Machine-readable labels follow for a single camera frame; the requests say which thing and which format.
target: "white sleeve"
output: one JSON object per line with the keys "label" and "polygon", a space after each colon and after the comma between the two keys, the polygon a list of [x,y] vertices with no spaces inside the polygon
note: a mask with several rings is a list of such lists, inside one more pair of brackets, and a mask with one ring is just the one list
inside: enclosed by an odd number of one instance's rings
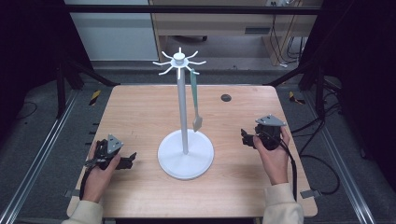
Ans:
{"label": "white sleeve", "polygon": [[289,183],[274,185],[267,188],[265,210],[262,224],[272,223],[304,223],[303,208],[294,201]]}
{"label": "white sleeve", "polygon": [[72,216],[62,224],[101,224],[103,207],[99,203],[79,201]]}

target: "hand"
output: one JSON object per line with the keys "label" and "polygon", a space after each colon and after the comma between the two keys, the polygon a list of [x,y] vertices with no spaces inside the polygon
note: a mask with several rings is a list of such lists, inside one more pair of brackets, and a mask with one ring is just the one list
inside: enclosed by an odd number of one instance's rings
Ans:
{"label": "hand", "polygon": [[[92,159],[95,154],[96,145],[97,143],[94,142],[91,146],[89,160]],[[82,200],[99,203],[108,184],[110,183],[111,176],[113,176],[113,173],[119,163],[120,155],[117,154],[105,170],[101,170],[99,166],[95,166],[91,170],[91,173],[87,178],[87,182],[85,183],[84,196],[82,197]]]}
{"label": "hand", "polygon": [[[286,146],[289,145],[289,135],[285,127],[280,127],[281,136]],[[268,174],[272,185],[288,183],[288,159],[289,155],[282,146],[274,150],[267,150],[262,145],[262,140],[258,136],[253,136],[254,146],[260,153],[262,165]]]}

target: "white vertical pole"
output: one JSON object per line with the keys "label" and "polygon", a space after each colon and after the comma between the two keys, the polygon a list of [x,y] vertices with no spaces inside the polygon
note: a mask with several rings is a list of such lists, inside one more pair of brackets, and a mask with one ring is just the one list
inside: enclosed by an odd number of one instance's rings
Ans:
{"label": "white vertical pole", "polygon": [[177,69],[177,92],[178,108],[180,111],[181,139],[183,144],[184,155],[189,154],[188,136],[187,136],[187,107],[186,107],[186,86],[184,80],[184,68]]}

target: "black circular sticker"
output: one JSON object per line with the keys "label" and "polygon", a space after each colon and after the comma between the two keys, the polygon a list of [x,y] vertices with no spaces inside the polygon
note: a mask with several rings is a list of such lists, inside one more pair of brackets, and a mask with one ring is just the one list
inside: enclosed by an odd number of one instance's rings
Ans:
{"label": "black circular sticker", "polygon": [[221,95],[221,100],[224,101],[224,102],[229,102],[229,101],[231,101],[231,95],[229,95],[229,94],[222,94],[222,95]]}

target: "wooden tabletop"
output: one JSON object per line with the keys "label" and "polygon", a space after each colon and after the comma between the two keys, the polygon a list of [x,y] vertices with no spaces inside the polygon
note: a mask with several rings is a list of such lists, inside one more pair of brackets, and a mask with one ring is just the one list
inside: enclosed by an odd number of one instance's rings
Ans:
{"label": "wooden tabletop", "polygon": [[[230,102],[221,95],[229,94]],[[194,109],[191,86],[186,86],[188,128]],[[104,217],[261,217],[264,189],[270,186],[257,150],[242,144],[241,128],[254,133],[256,119],[272,114],[286,121],[276,90],[268,86],[198,86],[199,114],[205,134],[213,144],[211,167],[193,180],[168,175],[157,152],[166,135],[180,130],[176,85],[117,86],[110,95],[95,140],[112,133],[124,146],[122,157],[137,152],[130,170],[118,170],[103,197]],[[297,165],[297,202],[304,215],[317,212],[313,198],[302,199],[308,190],[304,168],[294,141],[290,152]],[[289,181],[291,182],[291,165]],[[73,197],[67,214],[78,203]]]}

